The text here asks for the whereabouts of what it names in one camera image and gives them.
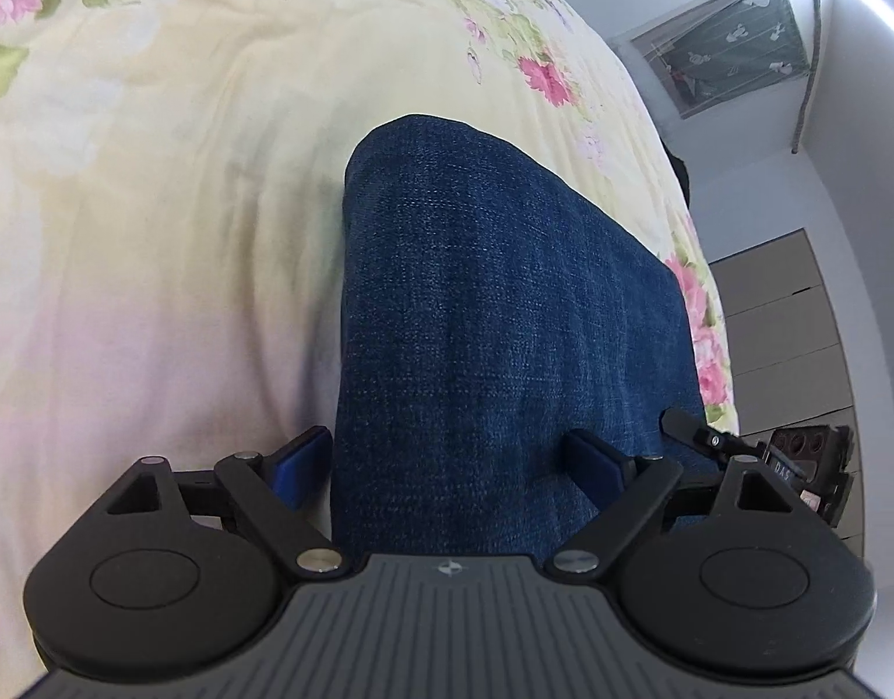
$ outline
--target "bed sheet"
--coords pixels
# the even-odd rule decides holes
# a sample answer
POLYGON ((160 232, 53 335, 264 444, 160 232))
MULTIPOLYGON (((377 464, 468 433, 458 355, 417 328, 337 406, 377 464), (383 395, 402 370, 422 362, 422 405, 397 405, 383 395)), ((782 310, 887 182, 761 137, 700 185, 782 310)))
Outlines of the bed sheet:
POLYGON ((735 431, 681 190, 565 1, 0 0, 0 699, 42 670, 27 572, 137 457, 332 425, 343 169, 413 112, 506 139, 667 263, 735 431))

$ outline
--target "metal screw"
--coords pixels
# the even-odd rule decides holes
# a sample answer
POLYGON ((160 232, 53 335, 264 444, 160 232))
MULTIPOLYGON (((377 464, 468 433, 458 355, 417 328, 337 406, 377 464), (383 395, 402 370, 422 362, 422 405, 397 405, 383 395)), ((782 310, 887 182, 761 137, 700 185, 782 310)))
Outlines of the metal screw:
POLYGON ((582 549, 565 549, 554 555, 554 567, 565 573, 588 573, 599 567, 599 557, 582 549))
POLYGON ((343 558, 335 549, 308 549, 295 562, 309 573, 332 573, 343 564, 343 558))

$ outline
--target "triangular cutout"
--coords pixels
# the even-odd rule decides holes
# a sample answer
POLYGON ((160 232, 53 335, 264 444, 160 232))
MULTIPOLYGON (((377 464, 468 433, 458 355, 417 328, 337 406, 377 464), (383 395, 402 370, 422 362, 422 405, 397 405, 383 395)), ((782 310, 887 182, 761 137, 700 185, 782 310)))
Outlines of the triangular cutout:
POLYGON ((155 478, 143 474, 124 489, 107 512, 112 516, 128 516, 133 513, 154 513, 159 506, 159 488, 155 478))
POLYGON ((739 494, 739 510, 757 510, 763 513, 790 513, 793 508, 784 501, 767 479, 759 472, 747 472, 742 479, 739 494))

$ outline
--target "bed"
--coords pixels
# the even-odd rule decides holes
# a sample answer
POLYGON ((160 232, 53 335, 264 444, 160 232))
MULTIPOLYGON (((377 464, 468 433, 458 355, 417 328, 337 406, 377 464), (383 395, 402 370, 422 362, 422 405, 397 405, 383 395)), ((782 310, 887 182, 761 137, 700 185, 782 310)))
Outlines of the bed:
POLYGON ((736 432, 677 178, 565 1, 0 0, 0 699, 43 671, 26 574, 137 457, 333 424, 343 169, 406 114, 506 139, 663 260, 736 432))

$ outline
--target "blue denim jeans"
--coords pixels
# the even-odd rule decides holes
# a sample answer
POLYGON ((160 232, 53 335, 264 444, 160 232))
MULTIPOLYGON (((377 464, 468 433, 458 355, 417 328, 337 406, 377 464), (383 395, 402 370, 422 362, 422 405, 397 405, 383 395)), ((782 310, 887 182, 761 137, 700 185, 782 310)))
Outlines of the blue denim jeans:
POLYGON ((710 463, 660 435, 703 417, 677 280, 508 142, 408 116, 346 168, 334 539, 351 555, 531 553, 595 515, 568 429, 710 463))

